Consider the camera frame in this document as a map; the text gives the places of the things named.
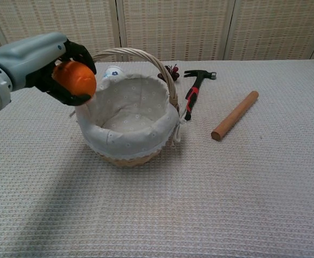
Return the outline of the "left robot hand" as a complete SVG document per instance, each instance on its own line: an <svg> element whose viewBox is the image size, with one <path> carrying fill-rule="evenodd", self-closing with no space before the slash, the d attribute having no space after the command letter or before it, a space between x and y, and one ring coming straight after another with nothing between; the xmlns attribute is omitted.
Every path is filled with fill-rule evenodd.
<svg viewBox="0 0 314 258"><path fill-rule="evenodd" d="M60 32L40 34L0 47L0 69L11 80L12 91L36 87L63 104L80 106L89 101L92 94L73 94L52 78L55 62L71 59L96 73L88 50Z"/></svg>

